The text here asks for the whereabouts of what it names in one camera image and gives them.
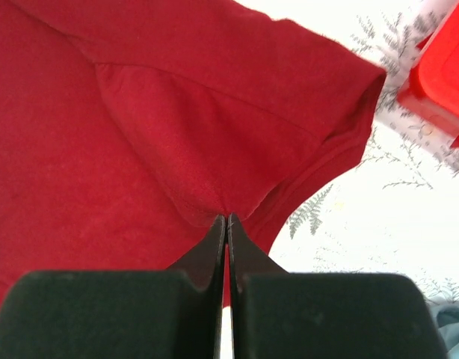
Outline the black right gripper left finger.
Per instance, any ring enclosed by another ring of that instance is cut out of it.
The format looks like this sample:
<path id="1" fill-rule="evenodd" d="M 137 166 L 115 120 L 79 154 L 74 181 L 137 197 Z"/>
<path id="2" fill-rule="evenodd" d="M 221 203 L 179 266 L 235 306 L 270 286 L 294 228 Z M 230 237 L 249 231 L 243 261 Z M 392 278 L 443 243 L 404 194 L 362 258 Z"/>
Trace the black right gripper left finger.
<path id="1" fill-rule="evenodd" d="M 162 271 L 34 271 L 0 308 L 0 358 L 217 358 L 226 221 Z"/>

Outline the red t shirt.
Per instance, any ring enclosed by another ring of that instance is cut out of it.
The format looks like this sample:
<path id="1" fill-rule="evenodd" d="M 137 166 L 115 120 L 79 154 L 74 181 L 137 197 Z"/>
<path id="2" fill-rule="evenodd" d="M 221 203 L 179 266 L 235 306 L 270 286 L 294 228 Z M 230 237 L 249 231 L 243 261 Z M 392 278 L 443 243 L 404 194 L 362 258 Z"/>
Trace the red t shirt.
<path id="1" fill-rule="evenodd" d="M 218 215 L 269 251 L 385 78 L 235 1 L 0 1 L 0 306 L 30 271 L 166 268 Z"/>

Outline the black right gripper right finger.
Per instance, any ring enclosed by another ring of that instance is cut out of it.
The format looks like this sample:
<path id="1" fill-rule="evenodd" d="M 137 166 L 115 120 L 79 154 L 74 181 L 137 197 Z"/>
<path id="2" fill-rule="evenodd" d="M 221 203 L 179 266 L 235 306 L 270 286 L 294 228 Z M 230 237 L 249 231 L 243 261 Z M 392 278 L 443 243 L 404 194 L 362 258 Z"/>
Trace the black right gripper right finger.
<path id="1" fill-rule="evenodd" d="M 236 358 L 445 358 L 422 293 L 408 277 L 290 273 L 227 220 Z"/>

